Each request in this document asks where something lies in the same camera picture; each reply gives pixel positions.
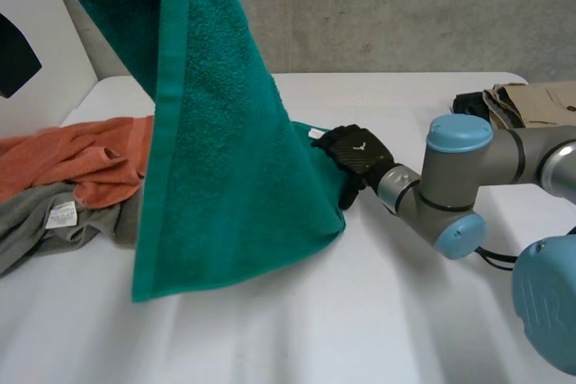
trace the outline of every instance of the gray concrete wall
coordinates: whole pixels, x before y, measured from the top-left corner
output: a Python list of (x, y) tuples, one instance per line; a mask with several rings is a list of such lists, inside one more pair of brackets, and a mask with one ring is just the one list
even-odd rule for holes
[[(100, 77), (125, 74), (66, 0)], [(507, 71), (576, 79), (576, 0), (241, 0), (273, 72)]]

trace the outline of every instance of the white label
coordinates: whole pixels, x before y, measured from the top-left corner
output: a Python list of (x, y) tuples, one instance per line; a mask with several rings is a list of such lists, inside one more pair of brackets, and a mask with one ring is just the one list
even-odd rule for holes
[(74, 227), (78, 223), (76, 204), (73, 201), (54, 206), (48, 216), (46, 229)]
[(310, 128), (310, 132), (308, 132), (308, 137), (313, 139), (318, 139), (324, 135), (324, 132), (318, 129)]

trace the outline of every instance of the cable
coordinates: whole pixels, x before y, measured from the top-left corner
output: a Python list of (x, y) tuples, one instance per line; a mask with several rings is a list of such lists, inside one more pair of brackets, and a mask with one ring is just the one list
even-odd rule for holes
[(486, 256), (491, 258), (492, 260), (502, 261), (503, 263), (515, 263), (518, 259), (517, 256), (514, 255), (503, 255), (503, 254), (496, 254), (495, 252), (488, 251), (483, 247), (478, 246), (476, 248), (476, 252), (480, 255)]
[(512, 270), (514, 270), (513, 267), (504, 267), (502, 265), (497, 265), (495, 263), (493, 263), (492, 261), (490, 261), (488, 258), (486, 258), (481, 252), (478, 252), (478, 250), (474, 251), (476, 252), (476, 254), (478, 254), (480, 256), (480, 258), (482, 260), (484, 260), (486, 263), (488, 263), (489, 265), (491, 265), (492, 267), (496, 267), (499, 270), (505, 270), (507, 272), (512, 272)]

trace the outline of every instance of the light blue joint cap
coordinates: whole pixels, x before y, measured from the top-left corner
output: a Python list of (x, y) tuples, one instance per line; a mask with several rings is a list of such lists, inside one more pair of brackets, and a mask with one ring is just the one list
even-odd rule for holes
[(472, 213), (445, 229), (434, 243), (434, 249), (450, 260), (457, 260), (474, 252), (484, 238), (486, 222), (482, 216)]
[(489, 144), (494, 137), (490, 124), (477, 116), (447, 114), (430, 123), (427, 144), (437, 152), (472, 152)]
[(576, 375), (576, 236), (527, 247), (512, 272), (512, 299), (524, 333), (560, 371)]

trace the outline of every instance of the orange cloth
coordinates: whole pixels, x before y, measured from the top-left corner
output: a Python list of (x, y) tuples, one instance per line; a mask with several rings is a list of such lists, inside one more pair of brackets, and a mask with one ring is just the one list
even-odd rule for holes
[(153, 123), (119, 117), (0, 139), (0, 201), (62, 181), (77, 183), (74, 196), (89, 209), (129, 199), (146, 173)]

